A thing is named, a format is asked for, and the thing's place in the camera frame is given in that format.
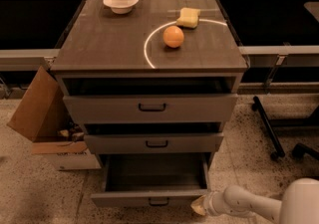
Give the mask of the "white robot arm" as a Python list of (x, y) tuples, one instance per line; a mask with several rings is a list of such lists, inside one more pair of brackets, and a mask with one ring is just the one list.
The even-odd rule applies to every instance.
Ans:
[(231, 185), (209, 192), (191, 203), (199, 215), (250, 217), (257, 214), (273, 224), (319, 224), (319, 181), (302, 178), (292, 182), (281, 200), (253, 194)]

